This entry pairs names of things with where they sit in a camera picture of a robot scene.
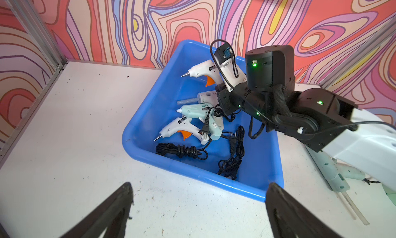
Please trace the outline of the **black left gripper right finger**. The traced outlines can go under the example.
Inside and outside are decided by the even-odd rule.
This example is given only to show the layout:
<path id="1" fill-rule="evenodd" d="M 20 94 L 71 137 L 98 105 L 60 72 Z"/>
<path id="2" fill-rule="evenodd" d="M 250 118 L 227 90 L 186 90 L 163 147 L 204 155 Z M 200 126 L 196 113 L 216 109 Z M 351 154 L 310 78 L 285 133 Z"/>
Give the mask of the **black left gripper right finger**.
<path id="1" fill-rule="evenodd" d="M 266 193 L 266 208 L 275 238 L 340 237 L 274 182 Z"/>

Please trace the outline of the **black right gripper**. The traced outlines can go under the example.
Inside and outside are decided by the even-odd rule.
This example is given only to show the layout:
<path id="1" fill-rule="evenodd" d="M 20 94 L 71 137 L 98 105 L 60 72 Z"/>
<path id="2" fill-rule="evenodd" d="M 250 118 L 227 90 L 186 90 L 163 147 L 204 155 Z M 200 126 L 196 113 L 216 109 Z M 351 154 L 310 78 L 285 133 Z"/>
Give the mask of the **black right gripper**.
<path id="1" fill-rule="evenodd" d="M 246 81 L 216 88 L 220 108 L 226 115 L 242 110 L 251 116 L 291 116 L 295 92 L 294 48 L 267 46 L 245 54 Z"/>

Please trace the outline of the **mint glue gun small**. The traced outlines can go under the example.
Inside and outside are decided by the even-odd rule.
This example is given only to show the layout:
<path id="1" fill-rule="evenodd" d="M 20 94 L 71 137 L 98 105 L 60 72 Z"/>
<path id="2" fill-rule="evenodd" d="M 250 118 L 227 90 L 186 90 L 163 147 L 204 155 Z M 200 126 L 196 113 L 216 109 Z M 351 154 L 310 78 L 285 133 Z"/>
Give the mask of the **mint glue gun small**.
<path id="1" fill-rule="evenodd" d="M 199 119 L 204 126 L 202 131 L 210 135 L 210 139 L 217 141 L 221 138 L 224 122 L 223 117 L 215 115 L 215 108 L 210 103 L 183 105 L 176 112 L 188 118 Z"/>

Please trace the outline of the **small white glue gun front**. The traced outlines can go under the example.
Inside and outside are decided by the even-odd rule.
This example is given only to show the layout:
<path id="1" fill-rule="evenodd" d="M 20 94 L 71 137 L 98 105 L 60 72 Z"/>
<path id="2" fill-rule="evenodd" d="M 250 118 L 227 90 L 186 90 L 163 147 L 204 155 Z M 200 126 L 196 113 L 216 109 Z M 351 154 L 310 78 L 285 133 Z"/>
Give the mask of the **small white glue gun front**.
<path id="1" fill-rule="evenodd" d="M 196 137 L 202 145 L 206 145 L 209 142 L 209 136 L 201 131 L 198 127 L 192 123 L 192 118 L 177 117 L 171 121 L 168 125 L 162 128 L 159 136 L 154 139 L 154 142 L 161 138 L 168 138 L 176 133 L 181 133 L 183 140 L 186 140 L 190 136 Z"/>

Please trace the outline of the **large white glue gun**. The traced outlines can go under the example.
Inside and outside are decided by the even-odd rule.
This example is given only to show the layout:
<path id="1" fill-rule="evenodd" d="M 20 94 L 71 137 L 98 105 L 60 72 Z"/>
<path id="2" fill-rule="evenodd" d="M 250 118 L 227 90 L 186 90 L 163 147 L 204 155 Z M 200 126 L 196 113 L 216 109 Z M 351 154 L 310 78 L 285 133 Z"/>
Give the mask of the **large white glue gun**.
<path id="1" fill-rule="evenodd" d="M 187 105 L 196 103 L 210 103 L 212 106 L 219 104 L 216 91 L 199 92 L 197 97 L 185 100 L 178 100 L 177 105 Z"/>

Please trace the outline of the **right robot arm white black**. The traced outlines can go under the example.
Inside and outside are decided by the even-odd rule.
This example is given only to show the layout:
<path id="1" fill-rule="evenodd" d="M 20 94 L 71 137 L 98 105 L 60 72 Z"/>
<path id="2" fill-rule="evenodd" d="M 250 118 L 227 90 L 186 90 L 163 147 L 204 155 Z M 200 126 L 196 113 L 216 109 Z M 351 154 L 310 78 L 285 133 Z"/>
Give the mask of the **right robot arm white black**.
<path id="1" fill-rule="evenodd" d="M 297 91 L 292 46 L 248 51 L 245 70 L 228 43 L 210 54 L 223 79 L 216 92 L 225 115 L 243 111 L 261 131 L 283 133 L 395 189 L 395 126 L 326 89 Z"/>

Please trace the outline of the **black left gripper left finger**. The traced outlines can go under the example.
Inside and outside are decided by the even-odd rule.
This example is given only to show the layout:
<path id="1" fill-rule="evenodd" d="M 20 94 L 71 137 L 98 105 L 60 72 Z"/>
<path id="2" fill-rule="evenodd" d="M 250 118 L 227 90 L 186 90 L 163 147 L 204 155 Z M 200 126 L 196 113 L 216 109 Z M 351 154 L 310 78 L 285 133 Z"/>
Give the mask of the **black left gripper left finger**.
<path id="1" fill-rule="evenodd" d="M 126 182 L 62 237 L 123 238 L 133 204 L 133 188 Z"/>

